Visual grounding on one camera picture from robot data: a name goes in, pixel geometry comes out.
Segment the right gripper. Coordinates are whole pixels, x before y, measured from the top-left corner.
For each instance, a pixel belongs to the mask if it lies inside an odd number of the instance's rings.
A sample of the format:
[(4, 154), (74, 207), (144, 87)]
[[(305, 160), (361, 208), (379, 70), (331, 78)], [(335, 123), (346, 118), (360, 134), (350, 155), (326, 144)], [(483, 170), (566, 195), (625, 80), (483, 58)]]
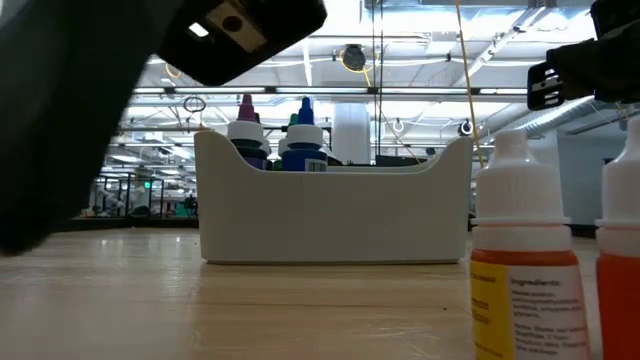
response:
[(627, 37), (587, 40), (546, 52), (529, 68), (527, 106), (558, 107), (592, 96), (605, 103), (639, 101), (639, 41)]

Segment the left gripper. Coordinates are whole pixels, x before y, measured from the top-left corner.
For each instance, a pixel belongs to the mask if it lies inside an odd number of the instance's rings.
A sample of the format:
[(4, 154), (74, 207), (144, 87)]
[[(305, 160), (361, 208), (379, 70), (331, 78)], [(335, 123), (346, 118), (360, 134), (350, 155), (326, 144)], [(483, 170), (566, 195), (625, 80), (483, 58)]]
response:
[(322, 0), (186, 0), (157, 56), (203, 85), (224, 85), (320, 29)]

